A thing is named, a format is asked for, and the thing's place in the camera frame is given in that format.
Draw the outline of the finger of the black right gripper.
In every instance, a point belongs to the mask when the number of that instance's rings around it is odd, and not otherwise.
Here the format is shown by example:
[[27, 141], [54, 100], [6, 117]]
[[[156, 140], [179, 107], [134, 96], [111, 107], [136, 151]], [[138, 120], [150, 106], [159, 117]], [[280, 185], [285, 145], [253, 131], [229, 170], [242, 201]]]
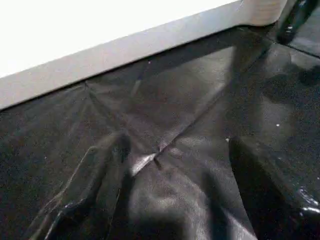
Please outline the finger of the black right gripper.
[[276, 34], [277, 42], [289, 44], [318, 4], [319, 0], [297, 0]]

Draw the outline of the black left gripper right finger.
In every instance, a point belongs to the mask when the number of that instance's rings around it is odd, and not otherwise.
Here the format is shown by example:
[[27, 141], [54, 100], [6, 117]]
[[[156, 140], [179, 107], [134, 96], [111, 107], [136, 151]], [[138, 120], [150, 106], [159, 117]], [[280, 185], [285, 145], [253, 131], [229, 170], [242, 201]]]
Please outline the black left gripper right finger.
[[259, 240], [318, 240], [320, 191], [286, 159], [253, 136], [229, 140], [243, 206]]

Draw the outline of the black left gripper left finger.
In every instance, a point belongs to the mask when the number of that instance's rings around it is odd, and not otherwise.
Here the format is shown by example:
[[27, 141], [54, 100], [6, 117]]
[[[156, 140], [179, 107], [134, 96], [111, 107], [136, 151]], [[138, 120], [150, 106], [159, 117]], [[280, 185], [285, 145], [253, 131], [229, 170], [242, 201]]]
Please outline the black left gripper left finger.
[[88, 148], [63, 188], [42, 207], [22, 238], [51, 240], [63, 229], [63, 222], [81, 223], [95, 205], [108, 170], [123, 166], [130, 150], [129, 138], [120, 132]]

